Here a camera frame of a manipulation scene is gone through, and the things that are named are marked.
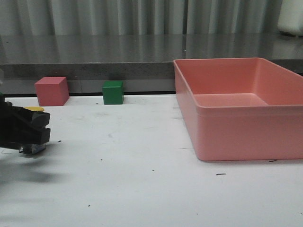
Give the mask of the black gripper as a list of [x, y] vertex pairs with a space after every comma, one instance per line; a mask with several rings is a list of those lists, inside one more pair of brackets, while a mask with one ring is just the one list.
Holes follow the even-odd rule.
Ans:
[[[13, 121], [30, 124], [32, 127], [13, 127]], [[45, 128], [50, 114], [42, 107], [14, 106], [0, 95], [0, 147], [20, 149], [24, 145], [42, 145], [49, 142], [50, 128]]]

